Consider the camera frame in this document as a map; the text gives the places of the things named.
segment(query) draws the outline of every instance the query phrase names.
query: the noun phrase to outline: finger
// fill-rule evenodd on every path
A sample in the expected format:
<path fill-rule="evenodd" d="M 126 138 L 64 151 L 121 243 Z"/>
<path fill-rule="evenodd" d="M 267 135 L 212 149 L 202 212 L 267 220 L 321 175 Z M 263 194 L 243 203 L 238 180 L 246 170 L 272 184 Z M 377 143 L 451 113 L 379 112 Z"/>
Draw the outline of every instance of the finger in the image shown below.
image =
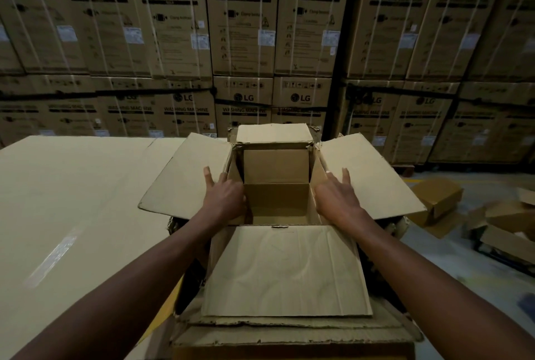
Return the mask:
<path fill-rule="evenodd" d="M 219 181 L 218 182 L 225 182 L 227 181 L 228 173 L 221 173 L 219 174 Z"/>
<path fill-rule="evenodd" d="M 346 168 L 342 169 L 342 183 L 351 184 L 351 177 L 349 176 L 349 170 Z"/>
<path fill-rule="evenodd" d="M 327 178 L 331 181 L 339 182 L 338 179 L 334 176 L 333 173 L 330 171 L 326 171 L 325 174 L 327 174 Z"/>
<path fill-rule="evenodd" d="M 204 181 L 206 181 L 206 189 L 213 187 L 213 178 L 212 173 L 210 172 L 210 167 L 203 168 Z"/>

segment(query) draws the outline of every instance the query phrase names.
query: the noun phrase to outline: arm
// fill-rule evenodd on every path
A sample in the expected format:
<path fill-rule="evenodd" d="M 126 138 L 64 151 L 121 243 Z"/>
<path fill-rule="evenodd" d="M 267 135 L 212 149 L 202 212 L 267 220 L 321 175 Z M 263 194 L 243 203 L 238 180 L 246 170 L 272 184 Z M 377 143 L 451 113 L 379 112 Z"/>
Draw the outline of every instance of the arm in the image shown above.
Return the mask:
<path fill-rule="evenodd" d="M 532 359 L 535 339 L 511 318 L 383 231 L 360 207 L 343 169 L 316 187 L 318 212 L 350 235 L 446 360 Z"/>
<path fill-rule="evenodd" d="M 124 359 L 194 258 L 225 223 L 245 210 L 244 185 L 204 169 L 203 207 L 184 227 L 74 303 L 13 360 Z"/>

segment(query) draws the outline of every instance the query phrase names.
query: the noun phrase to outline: white sticker label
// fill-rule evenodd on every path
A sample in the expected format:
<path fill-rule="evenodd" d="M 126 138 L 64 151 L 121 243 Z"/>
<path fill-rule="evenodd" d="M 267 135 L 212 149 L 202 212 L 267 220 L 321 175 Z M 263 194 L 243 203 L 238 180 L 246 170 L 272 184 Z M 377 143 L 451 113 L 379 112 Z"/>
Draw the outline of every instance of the white sticker label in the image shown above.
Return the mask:
<path fill-rule="evenodd" d="M 144 44 L 143 34 L 141 33 L 140 28 L 127 28 L 123 27 L 123 32 L 125 33 L 126 43 L 130 44 Z"/>
<path fill-rule="evenodd" d="M 418 39 L 418 33 L 404 33 L 401 35 L 398 48 L 414 48 L 416 39 Z"/>
<path fill-rule="evenodd" d="M 110 132 L 105 129 L 99 129 L 95 131 L 95 136 L 98 137 L 110 137 Z"/>
<path fill-rule="evenodd" d="M 77 42 L 76 32 L 70 25 L 57 25 L 58 36 L 62 42 Z"/>
<path fill-rule="evenodd" d="M 477 41 L 479 40 L 479 33 L 467 33 L 464 38 L 461 40 L 461 49 L 462 50 L 472 50 L 476 48 Z"/>
<path fill-rule="evenodd" d="M 259 46 L 275 46 L 275 31 L 258 29 Z"/>
<path fill-rule="evenodd" d="M 488 136 L 475 136 L 472 140 L 472 146 L 483 146 L 487 141 Z"/>
<path fill-rule="evenodd" d="M 533 143 L 535 143 L 535 136 L 526 136 L 522 139 L 522 146 L 531 146 Z"/>
<path fill-rule="evenodd" d="M 422 137 L 422 146 L 432 146 L 434 144 L 434 141 L 437 139 L 436 136 L 424 136 Z"/>
<path fill-rule="evenodd" d="M 191 48 L 195 50 L 210 50 L 210 37 L 208 35 L 191 34 Z"/>
<path fill-rule="evenodd" d="M 0 25 L 0 42 L 9 42 L 9 36 L 5 31 L 4 25 Z"/>
<path fill-rule="evenodd" d="M 386 141 L 386 136 L 374 136 L 371 141 L 371 146 L 384 146 Z"/>
<path fill-rule="evenodd" d="M 324 30 L 322 38 L 322 46 L 338 46 L 338 40 L 340 40 L 339 30 Z"/>
<path fill-rule="evenodd" d="M 535 52 L 535 38 L 530 37 L 528 40 L 526 40 L 526 44 L 524 45 L 524 50 L 522 50 L 522 53 L 534 53 Z"/>
<path fill-rule="evenodd" d="M 164 137 L 163 130 L 150 130 L 149 137 Z"/>

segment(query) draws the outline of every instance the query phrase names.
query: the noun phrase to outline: warehouse floor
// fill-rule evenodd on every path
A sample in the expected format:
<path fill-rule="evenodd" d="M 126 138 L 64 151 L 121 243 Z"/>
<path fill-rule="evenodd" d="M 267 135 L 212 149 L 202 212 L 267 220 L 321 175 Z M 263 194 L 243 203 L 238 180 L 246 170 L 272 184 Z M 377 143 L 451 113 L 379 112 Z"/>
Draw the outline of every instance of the warehouse floor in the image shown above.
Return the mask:
<path fill-rule="evenodd" d="M 529 174 L 426 172 L 415 174 L 405 181 L 411 186 L 434 175 L 448 177 L 464 187 L 463 199 L 458 206 L 460 213 L 467 213 L 485 202 L 514 199 L 515 187 L 535 189 L 535 175 Z M 461 237 L 460 228 L 439 240 L 422 228 L 412 226 L 402 241 L 535 336 L 535 323 L 517 306 L 518 300 L 525 293 L 535 294 L 534 278 L 474 252 L 470 248 L 470 242 Z M 416 345 L 416 357 L 422 360 L 442 359 L 427 340 Z"/>

